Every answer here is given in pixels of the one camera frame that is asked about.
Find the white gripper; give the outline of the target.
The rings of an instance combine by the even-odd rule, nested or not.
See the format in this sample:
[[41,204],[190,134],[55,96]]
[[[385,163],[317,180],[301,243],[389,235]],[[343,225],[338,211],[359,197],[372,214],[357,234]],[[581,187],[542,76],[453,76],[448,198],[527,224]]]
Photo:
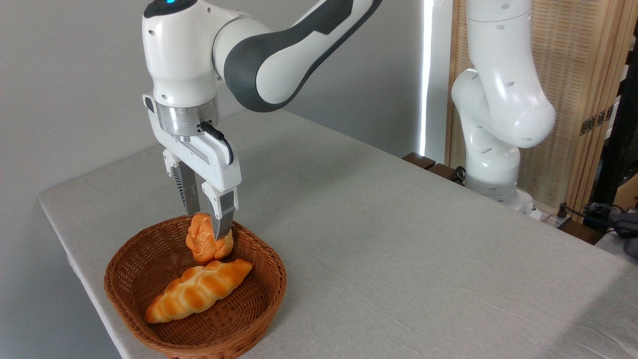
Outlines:
[[162,153],[167,175],[173,178],[187,215],[200,211],[196,172],[205,182],[201,188],[209,200],[210,220],[216,240],[232,229],[238,207],[237,186],[242,181],[237,157],[230,163],[228,146],[208,133],[191,136],[182,142],[161,129],[157,103],[152,95],[142,95],[148,109],[153,133],[166,149]]

